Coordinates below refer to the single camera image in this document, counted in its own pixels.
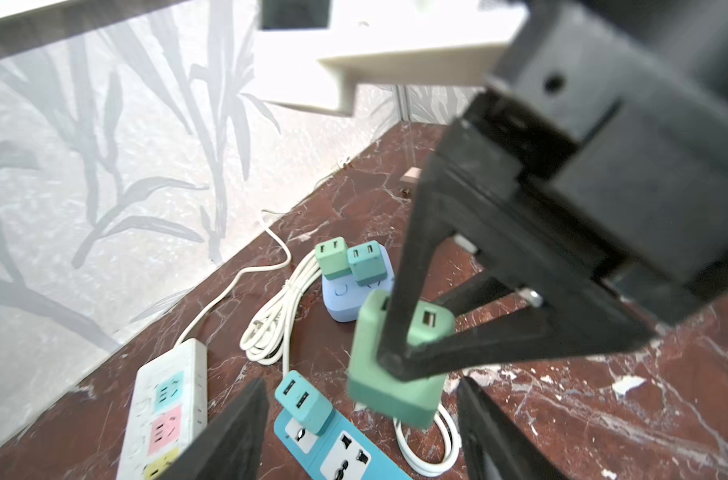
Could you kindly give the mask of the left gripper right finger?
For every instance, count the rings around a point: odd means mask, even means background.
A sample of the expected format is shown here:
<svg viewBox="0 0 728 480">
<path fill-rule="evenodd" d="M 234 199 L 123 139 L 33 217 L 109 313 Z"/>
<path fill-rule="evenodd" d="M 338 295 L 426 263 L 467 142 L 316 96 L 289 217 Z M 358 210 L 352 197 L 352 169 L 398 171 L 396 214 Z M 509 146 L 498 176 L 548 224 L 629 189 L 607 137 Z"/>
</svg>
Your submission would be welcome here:
<svg viewBox="0 0 728 480">
<path fill-rule="evenodd" d="M 469 376 L 458 385 L 457 408 L 471 479 L 567 478 Z"/>
</svg>

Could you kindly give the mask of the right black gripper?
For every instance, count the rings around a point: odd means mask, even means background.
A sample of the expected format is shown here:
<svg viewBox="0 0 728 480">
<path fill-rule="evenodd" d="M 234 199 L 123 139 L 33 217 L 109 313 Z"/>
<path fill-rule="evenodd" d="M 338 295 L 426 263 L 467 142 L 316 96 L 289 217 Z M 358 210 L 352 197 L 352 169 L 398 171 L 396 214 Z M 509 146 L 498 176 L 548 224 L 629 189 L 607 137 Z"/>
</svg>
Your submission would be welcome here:
<svg viewBox="0 0 728 480">
<path fill-rule="evenodd" d="M 444 235 L 563 315 L 667 326 L 728 292 L 728 1 L 472 13 L 485 87 L 441 146 Z"/>
</svg>

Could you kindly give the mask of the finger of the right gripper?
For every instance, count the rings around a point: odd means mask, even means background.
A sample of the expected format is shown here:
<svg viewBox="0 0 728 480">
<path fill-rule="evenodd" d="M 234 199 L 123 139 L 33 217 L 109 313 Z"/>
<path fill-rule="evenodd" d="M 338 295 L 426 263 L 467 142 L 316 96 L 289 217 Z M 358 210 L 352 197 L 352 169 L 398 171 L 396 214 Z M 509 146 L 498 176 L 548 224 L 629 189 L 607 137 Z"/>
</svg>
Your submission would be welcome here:
<svg viewBox="0 0 728 480">
<path fill-rule="evenodd" d="M 473 364 L 466 334 L 421 347 L 407 342 L 436 249 L 457 233 L 471 235 L 472 212 L 462 203 L 464 193 L 454 165 L 441 153 L 433 153 L 420 176 L 377 350 L 380 365 L 389 372 L 451 372 Z"/>
<path fill-rule="evenodd" d="M 473 349 L 470 367 L 624 353 L 655 338 L 653 328 L 589 279 L 547 274 L 535 285 L 546 299 L 542 307 L 517 310 L 445 337 L 468 336 Z M 433 345 L 445 338 L 412 347 Z M 443 373 L 448 372 L 393 375 L 407 381 Z"/>
</svg>

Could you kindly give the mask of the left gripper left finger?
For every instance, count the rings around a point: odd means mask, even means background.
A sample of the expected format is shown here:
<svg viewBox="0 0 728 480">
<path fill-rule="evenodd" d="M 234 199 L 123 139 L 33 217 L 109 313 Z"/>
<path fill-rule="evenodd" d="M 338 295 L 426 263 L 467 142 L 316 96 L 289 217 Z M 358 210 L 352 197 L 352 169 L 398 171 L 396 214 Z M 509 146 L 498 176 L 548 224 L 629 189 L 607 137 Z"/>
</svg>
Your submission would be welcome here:
<svg viewBox="0 0 728 480">
<path fill-rule="evenodd" d="M 252 380 L 160 476 L 173 479 L 255 479 L 269 401 L 265 381 Z"/>
</svg>

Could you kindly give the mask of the white long power strip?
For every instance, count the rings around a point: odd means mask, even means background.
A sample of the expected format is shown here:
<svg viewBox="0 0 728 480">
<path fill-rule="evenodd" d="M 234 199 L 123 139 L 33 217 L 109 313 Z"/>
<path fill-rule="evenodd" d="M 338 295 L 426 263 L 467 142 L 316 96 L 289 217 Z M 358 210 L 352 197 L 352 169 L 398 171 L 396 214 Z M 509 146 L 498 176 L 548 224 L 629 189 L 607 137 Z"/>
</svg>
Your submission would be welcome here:
<svg viewBox="0 0 728 480">
<path fill-rule="evenodd" d="M 207 349 L 189 339 L 135 379 L 117 477 L 158 479 L 207 426 Z"/>
</svg>

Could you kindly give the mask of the teal green usb adapter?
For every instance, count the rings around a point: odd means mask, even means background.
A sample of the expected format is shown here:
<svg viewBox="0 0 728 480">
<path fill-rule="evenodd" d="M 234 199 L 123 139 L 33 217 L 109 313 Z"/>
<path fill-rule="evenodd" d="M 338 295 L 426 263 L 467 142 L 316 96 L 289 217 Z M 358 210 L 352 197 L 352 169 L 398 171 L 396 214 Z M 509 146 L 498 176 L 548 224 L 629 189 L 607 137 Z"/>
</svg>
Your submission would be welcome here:
<svg viewBox="0 0 728 480">
<path fill-rule="evenodd" d="M 347 259 L 352 275 L 360 286 L 380 282 L 388 277 L 381 245 L 377 241 L 349 248 Z"/>
</svg>

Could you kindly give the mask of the light green usb adapter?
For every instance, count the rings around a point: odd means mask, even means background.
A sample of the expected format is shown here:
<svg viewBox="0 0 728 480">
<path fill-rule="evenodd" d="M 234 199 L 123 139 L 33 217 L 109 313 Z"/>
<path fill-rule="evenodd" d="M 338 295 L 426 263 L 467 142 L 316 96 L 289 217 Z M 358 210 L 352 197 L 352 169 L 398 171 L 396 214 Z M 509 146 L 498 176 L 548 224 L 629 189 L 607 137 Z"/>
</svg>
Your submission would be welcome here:
<svg viewBox="0 0 728 480">
<path fill-rule="evenodd" d="M 351 274 L 348 261 L 348 246 L 342 236 L 338 236 L 315 246 L 314 255 L 322 275 L 334 280 Z"/>
</svg>

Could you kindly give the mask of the teal power strip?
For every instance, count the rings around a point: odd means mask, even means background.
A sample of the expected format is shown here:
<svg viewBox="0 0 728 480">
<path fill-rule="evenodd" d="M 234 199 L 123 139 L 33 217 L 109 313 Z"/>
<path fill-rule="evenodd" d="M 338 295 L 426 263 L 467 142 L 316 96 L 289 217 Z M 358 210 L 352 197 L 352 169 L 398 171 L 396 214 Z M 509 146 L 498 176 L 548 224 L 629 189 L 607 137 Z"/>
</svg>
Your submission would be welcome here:
<svg viewBox="0 0 728 480">
<path fill-rule="evenodd" d="M 311 479 L 410 479 L 335 409 L 320 434 L 310 433 L 290 413 L 282 410 L 274 423 L 274 433 Z"/>
</svg>

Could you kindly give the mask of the light blue square power socket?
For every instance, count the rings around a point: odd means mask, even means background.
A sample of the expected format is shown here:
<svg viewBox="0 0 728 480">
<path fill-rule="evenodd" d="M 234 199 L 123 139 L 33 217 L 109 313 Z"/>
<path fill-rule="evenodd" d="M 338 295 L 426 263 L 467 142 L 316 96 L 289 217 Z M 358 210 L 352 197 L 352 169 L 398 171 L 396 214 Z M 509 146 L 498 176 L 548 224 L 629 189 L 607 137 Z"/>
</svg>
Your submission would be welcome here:
<svg viewBox="0 0 728 480">
<path fill-rule="evenodd" d="M 394 269 L 387 249 L 377 243 L 383 257 L 387 277 L 379 282 L 360 286 L 350 274 L 333 280 L 321 277 L 323 302 L 330 316 L 338 323 L 356 321 L 359 310 L 371 291 L 385 290 L 390 292 L 395 281 Z"/>
</svg>

